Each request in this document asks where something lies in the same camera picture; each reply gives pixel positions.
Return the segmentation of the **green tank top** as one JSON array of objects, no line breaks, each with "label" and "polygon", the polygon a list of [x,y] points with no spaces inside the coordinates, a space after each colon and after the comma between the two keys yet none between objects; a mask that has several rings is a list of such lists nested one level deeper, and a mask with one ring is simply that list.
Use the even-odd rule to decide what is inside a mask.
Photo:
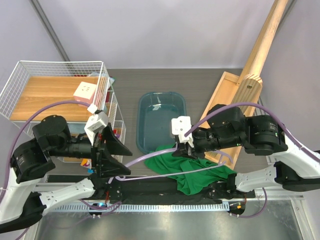
[{"label": "green tank top", "polygon": [[218,181],[227,180],[235,171],[207,159],[173,157],[171,153],[153,156],[144,165],[158,175],[166,175],[177,183],[177,190],[185,195],[200,193],[205,187]]}]

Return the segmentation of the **lilac plastic clothes hanger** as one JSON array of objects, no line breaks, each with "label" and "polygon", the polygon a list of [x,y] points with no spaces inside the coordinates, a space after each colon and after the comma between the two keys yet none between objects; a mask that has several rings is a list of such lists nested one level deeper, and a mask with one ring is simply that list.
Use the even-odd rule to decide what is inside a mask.
[{"label": "lilac plastic clothes hanger", "polygon": [[[178,146],[178,144],[176,143],[173,148],[167,148],[167,149],[163,149],[163,150],[159,150],[159,151],[154,151],[154,152],[148,153],[146,155],[143,155],[141,157],[138,157],[138,158],[130,161],[125,166],[126,167],[130,167],[132,165],[135,165],[135,164],[137,164],[139,162],[145,161],[145,160],[150,159],[152,157],[156,157],[156,156],[160,156],[160,155],[168,154],[168,153],[173,153],[177,149],[177,146]],[[227,154],[225,152],[222,152],[221,150],[215,150],[214,152],[217,153],[217,154],[220,154],[220,159],[219,159],[218,164],[216,166],[211,166],[211,167],[206,167],[206,168],[201,168],[201,169],[196,169],[196,170],[191,170],[191,171],[160,174],[160,175],[153,175],[153,176],[140,176],[140,177],[133,177],[133,178],[126,178],[125,176],[123,176],[123,177],[116,176],[116,177],[111,177],[107,181],[107,184],[110,185],[113,182],[114,179],[116,179],[117,181],[120,181],[120,182],[127,182],[127,181],[145,180],[145,179],[153,179],[153,178],[164,178],[164,177],[171,177],[171,176],[177,176],[177,175],[186,175],[186,174],[192,174],[192,173],[207,171],[207,170],[219,168],[221,166],[226,165],[227,162],[226,161],[222,161],[223,157],[227,157],[228,160],[232,164],[234,163],[233,158],[229,154]]]}]

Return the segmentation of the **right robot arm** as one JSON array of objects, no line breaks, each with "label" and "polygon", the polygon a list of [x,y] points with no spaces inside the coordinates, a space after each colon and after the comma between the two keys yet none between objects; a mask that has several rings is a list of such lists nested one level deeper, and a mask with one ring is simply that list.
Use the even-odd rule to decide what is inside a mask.
[{"label": "right robot arm", "polygon": [[196,125],[188,116],[173,118],[170,131],[176,141],[174,157],[203,158],[206,152],[233,147],[247,154],[274,157],[275,163],[249,173],[232,173],[212,189],[221,197],[236,198],[254,189],[282,187],[292,192],[320,188],[320,154],[300,143],[273,114],[245,116],[240,103],[217,104]]}]

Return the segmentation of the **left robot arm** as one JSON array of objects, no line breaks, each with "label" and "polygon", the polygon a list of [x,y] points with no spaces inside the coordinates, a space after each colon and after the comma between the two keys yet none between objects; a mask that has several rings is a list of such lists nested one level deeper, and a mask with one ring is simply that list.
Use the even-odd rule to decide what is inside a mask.
[{"label": "left robot arm", "polygon": [[[102,199],[111,177],[131,171],[115,156],[132,156],[108,123],[90,141],[71,135],[66,119],[50,115],[32,128],[34,138],[17,147],[9,162],[8,185],[0,203],[0,232],[26,229],[51,210],[87,198]],[[56,166],[52,157],[92,160],[95,172],[79,182],[54,191],[35,191],[40,180]]]}]

